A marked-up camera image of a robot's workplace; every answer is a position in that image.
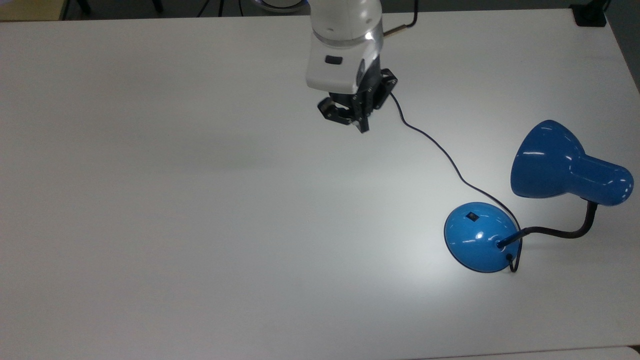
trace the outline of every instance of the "floor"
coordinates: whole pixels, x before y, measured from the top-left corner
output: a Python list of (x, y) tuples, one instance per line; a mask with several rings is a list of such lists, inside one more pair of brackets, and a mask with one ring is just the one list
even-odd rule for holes
[[(221, 0), (210, 0), (202, 12), (203, 17), (218, 16)], [(164, 12), (156, 13), (151, 0), (88, 0), (91, 15), (80, 10), (76, 0), (68, 0), (63, 11), (65, 20), (93, 19), (148, 19), (156, 17), (196, 17), (206, 0), (162, 0)], [(384, 12), (410, 12), (412, 0), (381, 0)], [(567, 8), (572, 3), (587, 3), (586, 0), (422, 0), (421, 12), (463, 11), (463, 10), (507, 10)], [(225, 1), (222, 16), (279, 16), (269, 13), (253, 3), (253, 0)], [(308, 8), (295, 15), (308, 13)], [(640, 89), (640, 0), (612, 0), (607, 11), (620, 49), (625, 56), (636, 87)]]

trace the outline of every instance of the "table surface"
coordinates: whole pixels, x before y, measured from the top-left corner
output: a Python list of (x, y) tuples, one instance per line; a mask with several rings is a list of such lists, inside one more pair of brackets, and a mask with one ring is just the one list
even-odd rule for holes
[[(410, 14), (384, 16), (385, 27)], [(361, 135), (305, 86), (308, 17), (0, 24), (0, 358), (416, 359), (640, 343), (639, 196), (579, 240), (479, 274), (442, 237), (487, 201), (400, 123)], [(569, 10), (422, 13), (385, 41), (407, 120), (520, 223), (554, 119), (640, 174), (640, 96), (611, 29)]]

